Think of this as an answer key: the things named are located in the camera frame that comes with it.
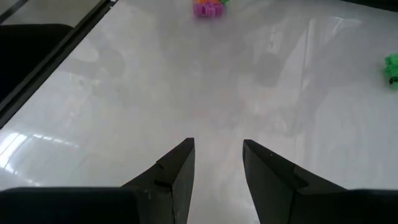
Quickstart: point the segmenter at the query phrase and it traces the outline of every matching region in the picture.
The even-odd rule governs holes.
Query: white table
[[[212,20],[120,0],[0,131],[0,187],[118,186],[194,137],[191,224],[258,222],[245,138],[343,187],[398,189],[397,40],[397,13],[337,0],[232,0]]]

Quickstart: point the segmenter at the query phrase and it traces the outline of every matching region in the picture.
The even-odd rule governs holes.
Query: glossy tabletop
[[[120,0],[0,131],[0,187],[118,186],[186,137],[189,223],[258,223],[243,139],[343,187],[398,189],[398,14],[337,0]]]

